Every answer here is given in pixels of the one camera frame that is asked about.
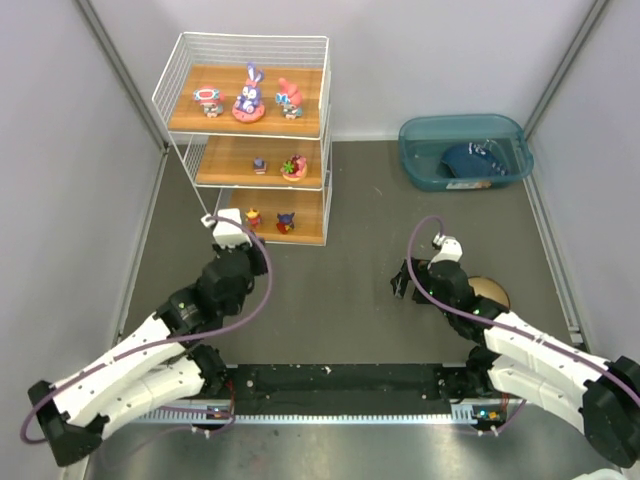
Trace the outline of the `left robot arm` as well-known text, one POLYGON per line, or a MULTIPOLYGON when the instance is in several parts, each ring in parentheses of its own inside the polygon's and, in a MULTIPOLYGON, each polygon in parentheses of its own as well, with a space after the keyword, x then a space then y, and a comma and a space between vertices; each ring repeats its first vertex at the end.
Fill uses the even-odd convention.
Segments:
POLYGON ((83 460, 152 410, 224 386, 225 364, 205 341, 253 319, 240 315, 244 301, 272 267, 256 237, 214 252, 194 283, 170 295, 120 343, 66 378, 29 388, 27 419, 37 421, 58 466, 83 460))

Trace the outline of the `small purple toy piece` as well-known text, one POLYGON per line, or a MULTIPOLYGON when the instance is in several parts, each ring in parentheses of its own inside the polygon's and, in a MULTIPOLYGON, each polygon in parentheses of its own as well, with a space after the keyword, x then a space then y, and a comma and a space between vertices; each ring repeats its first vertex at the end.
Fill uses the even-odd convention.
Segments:
POLYGON ((256 175, 263 175, 267 172, 268 166, 267 166, 267 162, 261 158, 261 157, 256 157, 253 160, 253 171, 256 175))

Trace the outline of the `purple bunny donut toy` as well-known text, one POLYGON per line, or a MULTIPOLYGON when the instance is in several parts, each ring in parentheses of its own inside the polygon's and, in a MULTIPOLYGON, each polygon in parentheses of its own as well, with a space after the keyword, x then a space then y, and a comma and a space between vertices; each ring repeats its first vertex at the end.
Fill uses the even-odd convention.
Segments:
POLYGON ((264 77, 264 71, 253 62, 247 64, 247 79, 232 107, 232 115, 239 122, 253 123, 264 116, 266 107, 261 90, 264 77))

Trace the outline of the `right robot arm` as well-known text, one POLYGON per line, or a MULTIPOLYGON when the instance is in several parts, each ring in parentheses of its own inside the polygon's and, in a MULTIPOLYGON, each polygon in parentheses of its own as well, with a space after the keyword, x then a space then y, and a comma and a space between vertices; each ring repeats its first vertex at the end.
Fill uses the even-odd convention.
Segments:
POLYGON ((639 460, 639 365, 571 347, 522 320, 477 290, 453 261, 411 258, 391 278, 402 298, 436 306, 449 325, 474 342, 467 369, 485 389, 515 395, 564 420, 602 457, 621 468, 639 460))

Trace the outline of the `pink bear strawberry toy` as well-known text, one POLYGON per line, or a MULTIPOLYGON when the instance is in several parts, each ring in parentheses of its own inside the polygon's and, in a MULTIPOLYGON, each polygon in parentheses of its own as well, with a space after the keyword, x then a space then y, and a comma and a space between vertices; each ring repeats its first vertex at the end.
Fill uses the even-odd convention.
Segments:
POLYGON ((305 179, 307 171, 307 158, 299 154, 291 156, 280 168, 282 177, 289 182, 299 182, 305 179))

